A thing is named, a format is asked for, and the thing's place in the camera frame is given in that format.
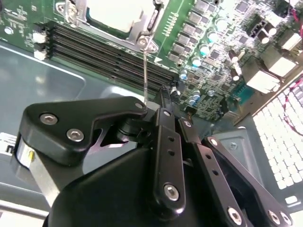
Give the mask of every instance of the capacitor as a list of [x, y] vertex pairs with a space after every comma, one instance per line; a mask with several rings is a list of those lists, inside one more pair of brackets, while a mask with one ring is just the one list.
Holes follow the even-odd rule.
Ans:
[[202, 56], [206, 56], [206, 55], [208, 55], [208, 53], [209, 53], [209, 47], [208, 47], [208, 44], [201, 44], [200, 45], [200, 54], [202, 55]]
[[201, 59], [198, 56], [195, 56], [192, 58], [192, 64], [194, 67], [199, 67], [201, 66]]
[[238, 81], [240, 79], [236, 69], [231, 69], [231, 77], [233, 81]]
[[222, 17], [217, 18], [214, 24], [216, 25], [218, 32], [224, 31], [228, 26], [227, 21]]
[[215, 30], [210, 30], [207, 33], [207, 38], [208, 38], [209, 42], [215, 43], [219, 39], [219, 36], [218, 36], [218, 34], [216, 33]]
[[215, 95], [214, 90], [209, 90], [209, 91], [207, 92], [207, 95], [208, 95], [209, 97], [214, 97], [214, 95]]
[[200, 93], [199, 90], [196, 90], [196, 91], [193, 92], [193, 99], [195, 101], [197, 101], [200, 98], [200, 96], [201, 96], [201, 93]]
[[193, 104], [195, 104], [196, 102], [195, 102], [195, 100], [193, 99], [193, 97], [191, 96], [191, 97], [189, 97], [189, 99], [188, 99], [188, 104], [190, 104], [190, 105], [193, 105]]
[[241, 60], [241, 58], [245, 55], [245, 50], [240, 50], [238, 54], [238, 61]]
[[268, 35], [272, 36], [276, 34], [276, 28], [271, 24], [267, 23], [264, 27], [264, 30], [268, 33]]
[[258, 34], [258, 39], [262, 44], [267, 44], [269, 42], [268, 36], [265, 34], [265, 32], [260, 31]]
[[182, 80], [186, 80], [187, 79], [187, 71], [186, 70], [181, 70], [179, 77]]
[[236, 63], [239, 60], [238, 56], [233, 50], [228, 51], [228, 56], [231, 59], [232, 63]]

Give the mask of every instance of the black plastic arm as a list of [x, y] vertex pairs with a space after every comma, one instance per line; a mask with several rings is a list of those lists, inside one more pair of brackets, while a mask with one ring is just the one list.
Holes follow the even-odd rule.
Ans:
[[[40, 117], [46, 113], [53, 114], [58, 122], [42, 123]], [[146, 106], [134, 97], [34, 104], [23, 112], [19, 138], [55, 162], [74, 166], [92, 146], [94, 130], [126, 118], [143, 118], [146, 114]], [[84, 139], [70, 140], [67, 137], [70, 129], [80, 130]]]

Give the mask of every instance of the blue capacitor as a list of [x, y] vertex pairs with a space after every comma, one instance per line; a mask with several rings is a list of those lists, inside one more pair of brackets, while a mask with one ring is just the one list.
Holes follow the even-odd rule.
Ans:
[[193, 64], [193, 66], [194, 67], [199, 67], [199, 66], [201, 66], [201, 59], [200, 59], [200, 57], [193, 57], [192, 58], [192, 64]]

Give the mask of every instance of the screw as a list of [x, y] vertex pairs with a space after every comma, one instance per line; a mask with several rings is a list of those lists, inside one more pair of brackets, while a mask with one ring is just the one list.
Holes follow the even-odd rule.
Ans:
[[150, 45], [150, 46], [148, 47], [148, 49], [149, 49], [151, 52], [156, 52], [156, 51], [158, 50], [158, 47], [155, 46], [155, 45]]
[[145, 45], [147, 44], [147, 38], [146, 38], [145, 36], [141, 36], [141, 37], [139, 38], [139, 44], [140, 44], [141, 46], [145, 46]]
[[162, 3], [163, 3], [163, 0], [155, 0], [155, 3], [156, 3], [156, 4], [162, 4]]
[[58, 118], [51, 114], [51, 113], [44, 113], [43, 115], [40, 116], [40, 121], [43, 124], [47, 124], [47, 125], [54, 125], [58, 122]]
[[238, 144], [235, 142], [231, 142], [229, 144], [229, 148], [230, 148], [230, 150], [236, 150], [238, 148]]
[[190, 124], [188, 121], [184, 121], [184, 124], [185, 124], [187, 127], [191, 127], [191, 124]]
[[135, 104], [139, 109], [143, 109], [143, 106], [140, 103]]
[[278, 218], [278, 216], [272, 212], [271, 210], [268, 211], [269, 216], [271, 217], [271, 219], [277, 224], [280, 225], [280, 219]]
[[283, 212], [280, 212], [280, 214], [283, 217], [284, 221], [291, 226], [292, 225], [291, 219], [289, 219], [289, 217]]
[[169, 113], [169, 112], [164, 111], [164, 114], [165, 114], [166, 116], [170, 117], [170, 113]]
[[74, 142], [81, 142], [84, 139], [84, 134], [79, 129], [69, 129], [66, 136]]
[[209, 97], [213, 97], [213, 96], [214, 96], [214, 90], [209, 90], [209, 91], [207, 92], [207, 95], [208, 95]]
[[217, 141], [216, 141], [216, 140], [211, 139], [210, 141], [211, 141], [211, 143], [212, 143], [213, 145], [218, 146], [218, 143], [217, 143]]
[[232, 207], [227, 209], [229, 217], [236, 223], [238, 226], [242, 224], [242, 218], [240, 214]]
[[58, 6], [58, 11], [59, 11], [59, 12], [63, 12], [63, 11], [64, 11], [63, 5], [59, 5], [59, 6]]
[[179, 192], [175, 186], [167, 184], [164, 186], [165, 195], [172, 201], [177, 201], [179, 199]]

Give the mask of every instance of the mounting hole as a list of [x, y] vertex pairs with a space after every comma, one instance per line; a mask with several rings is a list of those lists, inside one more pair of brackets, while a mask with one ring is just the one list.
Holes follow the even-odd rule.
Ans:
[[213, 170], [213, 174], [215, 174], [216, 176], [219, 175], [219, 173], [216, 170]]
[[143, 106], [140, 103], [135, 104], [139, 109], [143, 109]]
[[175, 138], [169, 136], [169, 141], [173, 142], [173, 141], [175, 141]]
[[220, 0], [214, 0], [214, 4], [217, 6], [220, 4]]
[[170, 156], [174, 156], [175, 155], [175, 152], [172, 151], [172, 150], [168, 150], [168, 153], [169, 153]]
[[166, 116], [170, 117], [170, 113], [169, 113], [169, 112], [164, 111], [164, 114], [165, 114]]

